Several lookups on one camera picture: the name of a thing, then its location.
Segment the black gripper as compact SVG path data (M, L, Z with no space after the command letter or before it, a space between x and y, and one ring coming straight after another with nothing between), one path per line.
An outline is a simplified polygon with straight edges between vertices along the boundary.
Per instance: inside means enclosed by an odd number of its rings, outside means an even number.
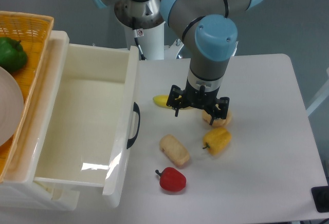
M198 109L210 109L212 125L215 119L226 119L229 109L229 97L217 98L219 88L213 91L206 91L200 87L195 89L188 81L185 90L181 90L177 85L172 85L166 106L175 111L175 117L178 116L179 110L186 107L194 107Z

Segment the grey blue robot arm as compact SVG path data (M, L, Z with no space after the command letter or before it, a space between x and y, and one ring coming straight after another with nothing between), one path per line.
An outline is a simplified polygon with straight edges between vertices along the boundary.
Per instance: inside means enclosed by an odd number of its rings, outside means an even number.
M237 28L230 17L263 0L93 0L113 6L124 27L126 44L141 60L164 58L164 27L170 27L192 54L185 89L172 86L167 106L204 110L214 120L226 119L229 98L218 98L229 59L237 47Z

